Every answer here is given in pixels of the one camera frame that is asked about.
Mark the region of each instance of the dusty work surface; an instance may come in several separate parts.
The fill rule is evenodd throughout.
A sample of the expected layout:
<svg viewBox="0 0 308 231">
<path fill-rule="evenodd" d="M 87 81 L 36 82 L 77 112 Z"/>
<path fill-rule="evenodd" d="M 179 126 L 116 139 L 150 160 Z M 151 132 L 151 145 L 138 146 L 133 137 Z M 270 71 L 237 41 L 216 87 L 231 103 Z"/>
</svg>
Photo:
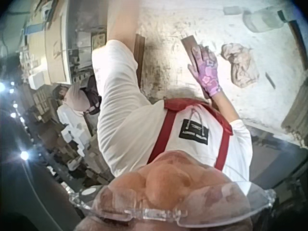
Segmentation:
<svg viewBox="0 0 308 231">
<path fill-rule="evenodd" d="M 243 16 L 225 16 L 224 6 L 246 7 L 254 12 L 282 3 L 279 0 L 145 0 L 139 33 L 146 37 L 141 88 L 157 101 L 171 97 L 202 97 L 187 69 L 189 58 L 181 39 L 194 35 L 218 56 L 220 83 L 245 123 L 269 131 L 284 140 L 281 124 L 304 82 L 300 54 L 290 28 L 253 33 Z M 231 82 L 231 65 L 220 53 L 227 43 L 251 48 L 260 72 L 258 83 L 241 89 Z M 266 78 L 270 76 L 276 89 Z"/>
</svg>

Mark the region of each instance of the pink floral glove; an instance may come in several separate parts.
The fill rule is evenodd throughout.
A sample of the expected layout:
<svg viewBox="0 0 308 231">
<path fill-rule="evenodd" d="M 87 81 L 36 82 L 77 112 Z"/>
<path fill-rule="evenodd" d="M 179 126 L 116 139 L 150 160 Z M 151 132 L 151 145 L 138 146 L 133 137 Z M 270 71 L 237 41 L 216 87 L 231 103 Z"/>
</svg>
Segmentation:
<svg viewBox="0 0 308 231">
<path fill-rule="evenodd" d="M 212 97 L 222 90 L 218 81 L 216 55 L 208 47 L 202 45 L 192 48 L 192 54 L 196 61 L 196 67 L 189 64 L 188 69 L 203 90 Z"/>
</svg>

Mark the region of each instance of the safety glasses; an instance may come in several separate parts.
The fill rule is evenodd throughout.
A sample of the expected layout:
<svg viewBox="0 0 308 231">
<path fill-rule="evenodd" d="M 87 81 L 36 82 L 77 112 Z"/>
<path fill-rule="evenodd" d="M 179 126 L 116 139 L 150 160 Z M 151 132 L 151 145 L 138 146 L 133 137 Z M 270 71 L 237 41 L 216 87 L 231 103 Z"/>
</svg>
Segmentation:
<svg viewBox="0 0 308 231">
<path fill-rule="evenodd" d="M 251 182 L 231 182 L 195 190 L 172 211 L 147 207 L 134 190 L 105 186 L 96 187 L 95 192 L 88 195 L 84 192 L 70 194 L 71 203 L 101 220 L 158 220 L 176 222 L 186 228 L 230 225 L 271 208 L 276 199 L 274 190 L 265 191 Z"/>
</svg>

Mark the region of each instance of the black label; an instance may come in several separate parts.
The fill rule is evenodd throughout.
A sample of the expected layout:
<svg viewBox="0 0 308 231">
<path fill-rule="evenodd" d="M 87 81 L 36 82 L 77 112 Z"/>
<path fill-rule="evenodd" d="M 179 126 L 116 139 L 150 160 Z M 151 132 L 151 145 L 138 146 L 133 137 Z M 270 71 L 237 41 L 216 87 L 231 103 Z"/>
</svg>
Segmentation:
<svg viewBox="0 0 308 231">
<path fill-rule="evenodd" d="M 194 121 L 185 119 L 181 128 L 179 137 L 186 140 L 196 141 L 198 143 L 204 143 L 207 145 L 208 140 L 208 129 L 203 126 L 202 134 L 202 125 Z"/>
</svg>

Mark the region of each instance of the red apron strap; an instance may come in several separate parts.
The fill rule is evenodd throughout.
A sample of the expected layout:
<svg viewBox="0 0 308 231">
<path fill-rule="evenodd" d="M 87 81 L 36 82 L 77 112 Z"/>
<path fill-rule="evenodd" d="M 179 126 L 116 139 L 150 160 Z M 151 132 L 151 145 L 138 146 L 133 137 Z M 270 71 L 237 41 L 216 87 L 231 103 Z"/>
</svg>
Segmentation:
<svg viewBox="0 0 308 231">
<path fill-rule="evenodd" d="M 220 171 L 223 170 L 227 159 L 230 136 L 233 135 L 232 127 L 226 121 L 226 119 L 215 109 L 211 108 L 209 105 L 205 104 L 202 101 L 192 99 L 165 100 L 165 109 L 168 109 L 168 111 L 163 126 L 160 130 L 158 139 L 150 155 L 148 164 L 153 162 L 161 153 L 165 151 L 177 112 L 184 110 L 190 105 L 196 104 L 202 105 L 221 124 L 223 128 L 221 144 L 218 152 L 218 157 L 215 163 L 216 169 Z"/>
<path fill-rule="evenodd" d="M 218 157 L 215 163 L 215 168 L 217 170 L 222 171 L 223 167 L 225 166 L 227 154 L 228 154 L 228 148 L 229 148 L 229 140 L 230 140 L 230 133 L 228 133 L 226 130 L 222 133 L 222 139 L 221 144 L 218 152 Z"/>
<path fill-rule="evenodd" d="M 159 154 L 165 151 L 176 115 L 177 115 L 176 111 L 171 111 L 171 110 L 167 111 L 163 126 L 159 132 L 158 139 L 154 145 L 148 164 L 153 162 L 156 159 L 156 157 L 159 156 Z"/>
</svg>

